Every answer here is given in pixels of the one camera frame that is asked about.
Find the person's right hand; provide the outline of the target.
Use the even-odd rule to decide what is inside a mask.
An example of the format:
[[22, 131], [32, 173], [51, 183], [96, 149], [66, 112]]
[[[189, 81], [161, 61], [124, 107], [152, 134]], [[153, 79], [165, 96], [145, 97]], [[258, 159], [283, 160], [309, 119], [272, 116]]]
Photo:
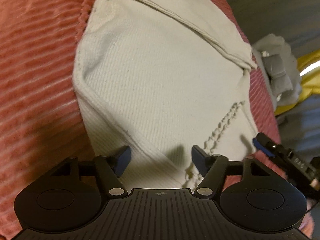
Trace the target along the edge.
[[303, 220], [299, 226], [299, 230], [304, 233], [309, 239], [312, 239], [312, 235], [315, 229], [315, 222], [311, 215], [311, 209], [313, 207], [313, 191], [311, 186], [303, 186], [299, 189], [307, 200], [307, 211], [303, 217]]

